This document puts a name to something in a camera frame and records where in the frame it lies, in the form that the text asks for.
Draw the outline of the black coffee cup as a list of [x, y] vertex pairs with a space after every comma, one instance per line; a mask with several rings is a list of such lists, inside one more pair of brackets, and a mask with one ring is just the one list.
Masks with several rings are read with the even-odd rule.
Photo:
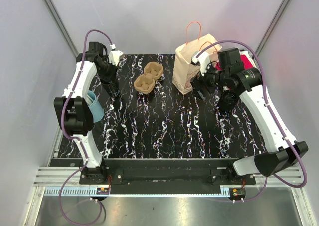
[[118, 82], [110, 82], [109, 84], [105, 84], [105, 90], [108, 95], [112, 98], [117, 98], [120, 95], [119, 84]]
[[219, 109], [225, 112], [230, 112], [235, 107], [239, 100], [239, 95], [235, 91], [226, 90], [224, 91], [219, 99]]

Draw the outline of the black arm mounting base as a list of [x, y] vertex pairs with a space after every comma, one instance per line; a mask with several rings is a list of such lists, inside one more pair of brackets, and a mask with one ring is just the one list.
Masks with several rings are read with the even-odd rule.
[[234, 159], [144, 159], [103, 160], [100, 166], [84, 167], [80, 184], [112, 186], [159, 183], [209, 183], [212, 185], [254, 185], [252, 174], [235, 176]]

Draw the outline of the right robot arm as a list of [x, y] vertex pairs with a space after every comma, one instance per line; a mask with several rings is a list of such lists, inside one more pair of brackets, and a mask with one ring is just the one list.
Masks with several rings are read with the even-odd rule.
[[224, 112], [232, 111], [237, 102], [242, 101], [253, 116], [266, 147], [264, 153], [234, 161], [226, 172], [228, 182], [238, 184], [248, 174], [276, 176], [279, 171], [301, 164], [309, 148], [306, 142], [297, 141], [283, 123], [268, 95], [261, 71], [255, 67], [245, 68], [237, 48], [220, 51], [217, 56], [214, 66], [207, 52], [194, 53], [191, 64], [199, 67], [199, 73], [192, 79], [192, 86], [222, 88], [218, 105]]

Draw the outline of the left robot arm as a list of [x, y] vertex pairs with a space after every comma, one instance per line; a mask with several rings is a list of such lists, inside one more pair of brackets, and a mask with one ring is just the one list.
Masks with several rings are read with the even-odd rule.
[[88, 50], [76, 57], [71, 83], [53, 102], [60, 129], [76, 144], [82, 156], [82, 183], [102, 184], [110, 178], [92, 133], [94, 124], [104, 117], [104, 110], [89, 88], [93, 78], [98, 76], [109, 96], [116, 98], [120, 93], [116, 74], [123, 56], [114, 45], [108, 52], [105, 45], [90, 42]]

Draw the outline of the lower brown pulp cup carrier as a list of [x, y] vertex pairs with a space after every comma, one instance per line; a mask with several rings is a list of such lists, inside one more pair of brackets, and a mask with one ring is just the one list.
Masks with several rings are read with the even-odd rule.
[[155, 87], [155, 83], [163, 75], [164, 68], [157, 62], [149, 62], [142, 75], [134, 81], [134, 89], [142, 94], [149, 94]]

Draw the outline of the light blue holder cup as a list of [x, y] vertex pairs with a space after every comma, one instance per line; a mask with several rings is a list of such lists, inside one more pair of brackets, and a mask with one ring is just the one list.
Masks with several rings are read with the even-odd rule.
[[102, 108], [94, 92], [90, 90], [87, 92], [86, 102], [92, 113], [93, 122], [99, 122], [104, 117], [104, 109]]

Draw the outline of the red cloth napkin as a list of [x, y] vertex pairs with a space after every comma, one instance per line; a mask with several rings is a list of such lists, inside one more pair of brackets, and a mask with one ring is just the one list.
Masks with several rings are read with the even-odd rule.
[[[240, 61], [243, 62], [245, 70], [256, 67], [254, 65], [254, 63], [251, 61], [251, 59], [248, 58], [246, 55], [240, 55]], [[215, 68], [217, 70], [222, 70], [222, 67], [224, 67], [224, 69], [226, 69], [227, 65], [230, 65], [231, 63], [240, 62], [240, 61], [236, 57], [235, 57], [235, 59], [231, 59], [227, 56], [219, 56], [218, 63], [215, 65]]]

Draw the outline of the black marble pattern mat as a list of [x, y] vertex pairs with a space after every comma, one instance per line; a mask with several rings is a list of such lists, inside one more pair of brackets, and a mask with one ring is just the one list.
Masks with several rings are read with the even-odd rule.
[[[104, 117], [94, 125], [94, 141], [105, 158], [242, 158], [266, 151], [262, 134], [244, 103], [230, 113], [219, 110], [220, 91], [205, 99], [181, 94], [172, 83], [173, 54], [127, 55], [117, 80], [120, 95], [112, 99], [95, 76], [90, 90]], [[148, 95], [134, 81], [149, 62], [160, 63], [162, 77]]]

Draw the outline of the aluminium frame rail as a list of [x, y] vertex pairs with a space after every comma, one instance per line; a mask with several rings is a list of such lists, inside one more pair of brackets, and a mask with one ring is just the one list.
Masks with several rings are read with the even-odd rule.
[[304, 189], [275, 177], [254, 185], [81, 185], [74, 167], [38, 170], [26, 226], [316, 226]]

